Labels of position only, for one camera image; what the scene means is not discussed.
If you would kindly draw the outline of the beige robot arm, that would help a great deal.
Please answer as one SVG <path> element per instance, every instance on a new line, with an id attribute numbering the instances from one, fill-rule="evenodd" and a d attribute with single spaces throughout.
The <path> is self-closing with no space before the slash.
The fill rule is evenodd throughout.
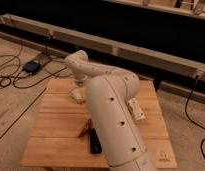
<path id="1" fill-rule="evenodd" d="M 128 101 L 139 91 L 139 77 L 126 69 L 93 63 L 85 51 L 65 58 L 75 82 L 86 77 L 86 104 L 110 171 L 157 171 L 133 120 Z"/>

